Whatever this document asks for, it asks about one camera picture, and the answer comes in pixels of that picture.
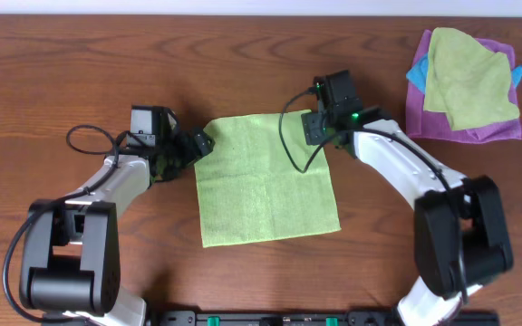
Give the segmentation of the bright green cloth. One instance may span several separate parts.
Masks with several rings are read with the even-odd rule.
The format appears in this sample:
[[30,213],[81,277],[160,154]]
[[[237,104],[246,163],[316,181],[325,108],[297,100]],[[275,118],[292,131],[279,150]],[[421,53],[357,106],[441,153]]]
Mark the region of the bright green cloth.
[[195,166],[205,247],[340,230],[325,154],[305,142],[301,114],[212,120],[213,152]]

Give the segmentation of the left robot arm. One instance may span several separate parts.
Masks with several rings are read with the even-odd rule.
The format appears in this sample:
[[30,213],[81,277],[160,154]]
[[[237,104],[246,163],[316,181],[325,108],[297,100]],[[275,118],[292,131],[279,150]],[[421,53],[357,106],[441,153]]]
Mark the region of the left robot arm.
[[154,184],[176,178],[213,151],[203,130],[183,130],[168,108],[136,108],[130,129],[112,136],[101,168],[57,199],[39,199],[5,254],[2,281],[11,293],[9,268],[22,243],[18,299],[10,305],[41,325],[154,325],[147,302],[121,285],[118,221],[132,201]]

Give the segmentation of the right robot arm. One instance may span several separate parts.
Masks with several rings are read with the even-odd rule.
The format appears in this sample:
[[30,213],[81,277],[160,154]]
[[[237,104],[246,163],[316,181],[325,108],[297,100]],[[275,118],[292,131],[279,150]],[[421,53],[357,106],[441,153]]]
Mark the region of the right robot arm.
[[424,151],[381,107],[366,108],[348,71],[314,78],[318,110],[302,117],[307,143],[345,149],[413,210],[419,277],[394,310],[401,325],[448,325],[469,297],[514,266],[498,186]]

